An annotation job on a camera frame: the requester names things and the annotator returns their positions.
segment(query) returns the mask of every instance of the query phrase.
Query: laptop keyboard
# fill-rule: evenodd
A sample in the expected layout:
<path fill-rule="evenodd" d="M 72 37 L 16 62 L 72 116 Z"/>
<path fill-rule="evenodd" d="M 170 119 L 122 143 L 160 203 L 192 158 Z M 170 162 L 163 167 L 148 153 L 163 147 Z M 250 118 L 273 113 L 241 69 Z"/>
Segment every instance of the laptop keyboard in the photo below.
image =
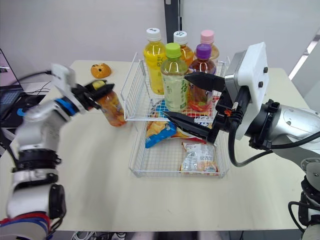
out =
<path fill-rule="evenodd" d="M 2 98 L 0 104 L 12 104 L 21 91 L 6 92 Z"/>

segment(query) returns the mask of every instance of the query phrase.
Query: white bottle cap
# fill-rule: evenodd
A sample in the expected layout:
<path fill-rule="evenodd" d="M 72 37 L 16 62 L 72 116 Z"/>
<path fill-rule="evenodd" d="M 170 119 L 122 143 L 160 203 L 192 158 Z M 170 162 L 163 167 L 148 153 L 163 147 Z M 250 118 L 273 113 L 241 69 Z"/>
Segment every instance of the white bottle cap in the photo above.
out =
<path fill-rule="evenodd" d="M 146 38 L 149 41 L 160 41 L 161 40 L 161 34 L 160 34 L 160 30 L 158 28 L 148 28 L 146 30 Z"/>
<path fill-rule="evenodd" d="M 173 34 L 173 42 L 185 45 L 188 43 L 188 35 L 185 31 L 175 31 Z"/>

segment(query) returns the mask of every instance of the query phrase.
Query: green tea bottle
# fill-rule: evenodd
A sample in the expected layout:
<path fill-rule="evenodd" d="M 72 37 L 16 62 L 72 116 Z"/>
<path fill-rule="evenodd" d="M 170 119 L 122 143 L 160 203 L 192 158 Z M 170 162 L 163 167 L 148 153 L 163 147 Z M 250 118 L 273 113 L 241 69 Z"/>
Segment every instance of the green tea bottle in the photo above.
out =
<path fill-rule="evenodd" d="M 161 65 L 165 106 L 171 112 L 182 112 L 187 108 L 189 83 L 184 75 L 188 66 L 181 56 L 180 45 L 168 43 L 165 46 L 167 59 Z"/>

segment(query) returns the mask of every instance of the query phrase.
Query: black pole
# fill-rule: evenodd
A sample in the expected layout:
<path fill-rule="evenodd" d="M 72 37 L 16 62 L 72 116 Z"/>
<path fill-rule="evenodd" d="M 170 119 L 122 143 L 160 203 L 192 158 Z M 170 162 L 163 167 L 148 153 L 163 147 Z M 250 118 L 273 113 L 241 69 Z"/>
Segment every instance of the black pole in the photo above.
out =
<path fill-rule="evenodd" d="M 174 42 L 174 32 L 180 29 L 179 0 L 164 0 L 164 15 L 167 43 Z"/>

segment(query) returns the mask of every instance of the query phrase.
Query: green bottle cap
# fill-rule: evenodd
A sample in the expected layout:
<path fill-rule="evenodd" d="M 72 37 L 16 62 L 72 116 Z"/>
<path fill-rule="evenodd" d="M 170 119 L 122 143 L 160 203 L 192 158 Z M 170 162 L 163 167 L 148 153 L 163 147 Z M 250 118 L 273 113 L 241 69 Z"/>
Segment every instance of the green bottle cap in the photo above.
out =
<path fill-rule="evenodd" d="M 181 56 L 180 45 L 178 43 L 168 43 L 165 45 L 165 55 L 168 58 L 175 59 Z"/>

